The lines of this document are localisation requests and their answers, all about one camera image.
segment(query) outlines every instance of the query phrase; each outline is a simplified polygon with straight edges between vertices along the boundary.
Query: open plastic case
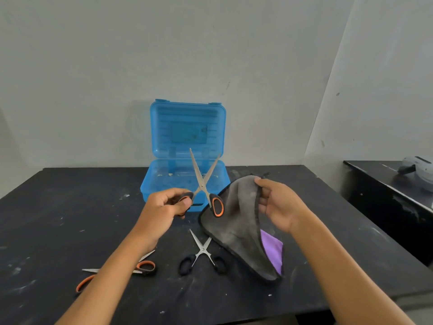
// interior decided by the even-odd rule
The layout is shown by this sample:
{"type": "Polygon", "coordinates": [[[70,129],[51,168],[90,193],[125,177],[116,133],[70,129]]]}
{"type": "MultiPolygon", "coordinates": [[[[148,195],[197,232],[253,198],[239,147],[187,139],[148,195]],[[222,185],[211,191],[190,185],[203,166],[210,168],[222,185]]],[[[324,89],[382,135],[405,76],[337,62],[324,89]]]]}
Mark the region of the open plastic case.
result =
{"type": "MultiPolygon", "coordinates": [[[[195,191],[198,187],[189,148],[204,176],[214,160],[224,152],[226,110],[220,103],[173,103],[157,99],[150,106],[152,152],[157,158],[141,185],[144,201],[156,191],[179,187],[195,191]]],[[[209,193],[219,194],[230,179],[219,160],[206,184],[209,193]]],[[[200,212],[208,204],[200,191],[190,212],[200,212]]]]}

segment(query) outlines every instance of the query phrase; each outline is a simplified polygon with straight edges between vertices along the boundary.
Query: purple cloth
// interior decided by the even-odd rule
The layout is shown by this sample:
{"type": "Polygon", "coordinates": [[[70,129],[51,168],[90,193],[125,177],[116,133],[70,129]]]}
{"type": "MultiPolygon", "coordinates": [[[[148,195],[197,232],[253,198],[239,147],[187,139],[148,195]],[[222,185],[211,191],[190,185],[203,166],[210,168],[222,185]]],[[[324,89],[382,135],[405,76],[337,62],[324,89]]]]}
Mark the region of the purple cloth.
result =
{"type": "Polygon", "coordinates": [[[283,242],[260,229],[263,247],[275,270],[281,275],[283,267],[283,242]]]}

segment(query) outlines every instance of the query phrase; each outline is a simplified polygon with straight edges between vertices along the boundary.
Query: scissor handle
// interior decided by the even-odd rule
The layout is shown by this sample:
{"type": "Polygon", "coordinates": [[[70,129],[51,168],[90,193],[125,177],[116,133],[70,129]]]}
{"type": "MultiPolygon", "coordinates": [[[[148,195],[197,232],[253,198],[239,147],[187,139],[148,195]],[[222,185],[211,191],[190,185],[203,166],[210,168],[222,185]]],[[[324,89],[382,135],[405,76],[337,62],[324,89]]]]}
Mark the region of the scissor handle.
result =
{"type": "Polygon", "coordinates": [[[84,278],[80,284],[78,284],[77,288],[75,289],[76,293],[81,293],[83,292],[84,289],[82,289],[82,287],[84,286],[84,284],[90,282],[96,275],[91,275],[89,277],[84,278]]]}
{"type": "Polygon", "coordinates": [[[227,265],[222,257],[217,255],[211,255],[210,258],[214,262],[213,266],[218,274],[223,275],[227,273],[227,265]]]}
{"type": "MultiPolygon", "coordinates": [[[[192,200],[193,197],[194,197],[194,193],[193,193],[192,191],[189,191],[189,192],[187,192],[187,193],[183,193],[181,196],[179,196],[179,199],[178,199],[178,201],[177,201],[176,203],[179,203],[180,201],[186,199],[187,197],[189,197],[189,198],[192,200]]],[[[185,211],[184,213],[182,213],[182,214],[178,214],[178,216],[182,217],[185,213],[186,213],[186,211],[185,211]]]]}
{"type": "Polygon", "coordinates": [[[209,194],[210,199],[210,210],[212,211],[212,214],[219,218],[224,214],[224,203],[221,197],[219,197],[217,194],[209,194]]]}
{"type": "Polygon", "coordinates": [[[195,254],[190,254],[186,256],[179,264],[179,275],[186,276],[192,271],[192,265],[197,257],[195,254]]]}
{"type": "Polygon", "coordinates": [[[144,260],[144,261],[139,262],[137,264],[136,268],[137,268],[137,270],[142,271],[143,275],[149,275],[156,270],[156,265],[153,261],[144,260]],[[142,266],[144,266],[144,265],[149,265],[150,267],[143,268],[142,266]]]}

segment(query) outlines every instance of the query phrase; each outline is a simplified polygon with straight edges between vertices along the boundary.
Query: box lid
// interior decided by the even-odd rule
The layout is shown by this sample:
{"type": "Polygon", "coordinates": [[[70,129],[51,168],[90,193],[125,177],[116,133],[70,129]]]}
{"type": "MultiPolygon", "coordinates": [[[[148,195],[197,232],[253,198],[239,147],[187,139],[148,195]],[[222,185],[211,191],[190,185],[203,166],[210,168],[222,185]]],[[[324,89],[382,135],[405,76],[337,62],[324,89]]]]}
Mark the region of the box lid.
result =
{"type": "Polygon", "coordinates": [[[157,158],[216,159],[224,152],[226,110],[221,103],[174,103],[156,99],[150,106],[152,152],[157,158]]]}

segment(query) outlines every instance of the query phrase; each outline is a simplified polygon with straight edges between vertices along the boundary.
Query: gray microfiber cloth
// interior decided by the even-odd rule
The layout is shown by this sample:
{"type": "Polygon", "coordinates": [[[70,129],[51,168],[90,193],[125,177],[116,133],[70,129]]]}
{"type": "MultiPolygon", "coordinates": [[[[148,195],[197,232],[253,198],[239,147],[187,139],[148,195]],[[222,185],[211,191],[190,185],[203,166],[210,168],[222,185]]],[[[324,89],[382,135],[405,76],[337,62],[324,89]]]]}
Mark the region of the gray microfiber cloth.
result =
{"type": "Polygon", "coordinates": [[[247,175],[226,187],[219,196],[224,214],[216,218],[207,206],[199,224],[217,243],[244,261],[266,281],[281,278],[283,243],[260,230],[258,199],[262,188],[247,175]]]}

